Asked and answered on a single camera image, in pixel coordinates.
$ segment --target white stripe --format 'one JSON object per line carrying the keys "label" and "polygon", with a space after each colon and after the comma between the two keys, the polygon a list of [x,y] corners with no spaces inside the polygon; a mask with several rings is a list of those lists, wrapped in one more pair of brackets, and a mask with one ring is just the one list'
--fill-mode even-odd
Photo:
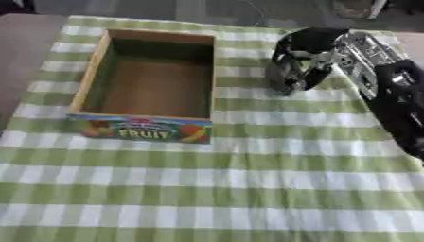
{"label": "white stripe", "polygon": [[24,118],[66,118],[69,113],[67,106],[40,106],[33,104],[20,104],[14,114],[15,117]]}
{"label": "white stripe", "polygon": [[[25,135],[27,140],[42,140],[45,135],[52,133],[25,133],[21,131],[5,131],[6,136],[1,140],[0,146],[33,148],[31,143],[21,142],[16,144],[13,137]],[[77,143],[60,142],[60,140],[78,140]],[[167,143],[156,146],[148,141],[123,141],[110,139],[110,146],[103,147],[102,139],[92,139],[79,134],[61,134],[58,142],[39,144],[39,148],[65,148],[84,150],[91,144],[100,150],[138,150],[138,151],[167,151],[182,152],[196,150],[200,153],[250,153],[250,154],[291,154],[291,155],[322,155],[322,156],[377,156],[394,157],[404,155],[393,140],[385,141],[334,141],[334,140],[301,140],[296,138],[212,138],[212,145],[195,145],[182,143]]]}
{"label": "white stripe", "polygon": [[[318,210],[318,209],[277,209],[277,208],[231,208],[231,207],[170,207],[170,206],[135,206],[135,205],[63,205],[63,204],[11,204],[0,205],[7,216],[3,216],[0,224],[3,226],[57,226],[57,227],[119,227],[119,228],[180,228],[203,229],[204,226],[213,226],[212,229],[235,230],[246,228],[250,230],[269,231],[345,231],[345,232],[424,232],[424,211],[411,210]],[[79,221],[64,219],[59,222],[48,221],[51,211],[56,209],[73,211],[79,214]],[[112,215],[116,209],[123,211],[116,223],[103,223],[102,217]],[[11,219],[23,216],[23,211],[42,214],[43,220]],[[199,224],[178,223],[176,219],[198,221],[197,212],[210,210],[213,213],[202,214]],[[171,220],[166,214],[171,212]],[[232,215],[260,219],[246,225],[246,221],[232,219]]]}
{"label": "white stripe", "polygon": [[47,72],[82,72],[87,66],[87,61],[57,61],[46,60],[42,67],[42,71]]}
{"label": "white stripe", "polygon": [[79,87],[80,84],[76,81],[36,80],[31,83],[28,90],[33,93],[74,94]]}
{"label": "white stripe", "polygon": [[[81,53],[87,54],[95,51],[96,45],[93,43],[55,43],[52,48],[53,53]],[[219,58],[269,58],[274,52],[274,47],[267,47],[265,44],[260,49],[239,49],[230,47],[217,48],[216,56]]]}
{"label": "white stripe", "polygon": [[[74,94],[80,84],[75,81],[34,81],[28,88],[33,93]],[[255,87],[216,87],[215,98],[228,99],[258,99],[258,100],[281,100],[281,101],[350,101],[358,100],[358,95],[352,95],[350,88],[337,90],[312,89],[307,92],[298,92],[290,97],[277,95],[269,88]]]}
{"label": "white stripe", "polygon": [[301,113],[267,111],[214,111],[216,124],[296,125],[318,127],[379,127],[372,113]]}
{"label": "white stripe", "polygon": [[270,88],[254,87],[217,87],[215,88],[215,98],[227,99],[256,99],[256,100],[279,100],[279,101],[317,101],[317,102],[343,102],[360,100],[350,88],[338,90],[312,89],[307,92],[297,92],[292,96],[285,97],[277,94]]}
{"label": "white stripe", "polygon": [[[85,35],[85,36],[100,36],[103,31],[105,30],[104,27],[89,27],[89,26],[66,26],[62,34],[66,35]],[[243,32],[231,32],[231,31],[214,31],[214,30],[208,30],[208,29],[196,29],[196,30],[181,30],[181,29],[151,29],[151,28],[145,28],[140,27],[137,28],[137,30],[149,30],[149,31],[156,31],[156,32],[174,32],[174,33],[187,33],[187,34],[205,34],[205,35],[214,35],[219,40],[226,40],[226,41],[268,41],[268,42],[276,42],[278,41],[283,34],[280,34],[277,32],[257,32],[256,30],[250,30],[247,29]]]}
{"label": "white stripe", "polygon": [[[66,106],[21,104],[15,117],[34,119],[67,118]],[[271,111],[214,111],[215,124],[296,125],[313,127],[372,128],[380,124],[372,113],[303,113]]]}
{"label": "white stripe", "polygon": [[[424,174],[421,172],[342,172],[342,171],[291,171],[291,170],[244,170],[244,169],[178,169],[93,166],[61,166],[59,174],[48,171],[51,165],[0,164],[0,169],[13,170],[20,177],[4,174],[0,182],[68,185],[69,174],[91,174],[92,179],[81,179],[75,185],[127,185],[127,186],[192,186],[222,187],[234,189],[301,189],[301,190],[347,190],[347,191],[424,191]],[[30,172],[43,174],[43,179],[28,179]],[[196,179],[181,179],[196,176]],[[112,180],[114,177],[137,179]]]}

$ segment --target table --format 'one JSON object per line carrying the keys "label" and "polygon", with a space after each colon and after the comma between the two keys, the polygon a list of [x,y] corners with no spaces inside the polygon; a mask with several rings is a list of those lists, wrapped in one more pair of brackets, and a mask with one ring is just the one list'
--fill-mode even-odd
{"label": "table", "polygon": [[[71,129],[67,106],[106,26],[217,37],[212,145]],[[263,66],[284,32],[70,18],[0,140],[1,241],[420,241],[420,161],[340,70],[309,92],[269,93]]]}
{"label": "table", "polygon": [[0,17],[0,133],[65,21],[61,16],[29,14]]}

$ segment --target green gingham tablecloth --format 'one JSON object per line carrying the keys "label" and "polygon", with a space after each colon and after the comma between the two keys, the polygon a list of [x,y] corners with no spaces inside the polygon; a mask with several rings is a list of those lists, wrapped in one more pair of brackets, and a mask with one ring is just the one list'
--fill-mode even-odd
{"label": "green gingham tablecloth", "polygon": [[[68,105],[105,27],[218,38],[212,145],[70,128]],[[423,241],[420,162],[340,70],[292,97],[266,88],[263,67],[282,34],[71,17],[0,141],[0,241]]]}

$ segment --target cardboard box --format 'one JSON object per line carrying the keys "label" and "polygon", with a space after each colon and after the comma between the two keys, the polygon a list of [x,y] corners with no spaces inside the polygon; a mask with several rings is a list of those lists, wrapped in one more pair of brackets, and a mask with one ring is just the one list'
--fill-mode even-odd
{"label": "cardboard box", "polygon": [[90,137],[210,143],[213,36],[108,29],[69,116]]}

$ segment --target gray floor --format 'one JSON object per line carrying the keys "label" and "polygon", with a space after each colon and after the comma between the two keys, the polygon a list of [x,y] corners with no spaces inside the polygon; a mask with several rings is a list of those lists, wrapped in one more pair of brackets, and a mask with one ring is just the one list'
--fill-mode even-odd
{"label": "gray floor", "polygon": [[35,0],[41,14],[177,20],[234,26],[334,26],[424,32],[424,13],[398,10],[378,20],[350,20],[332,12],[331,0]]}

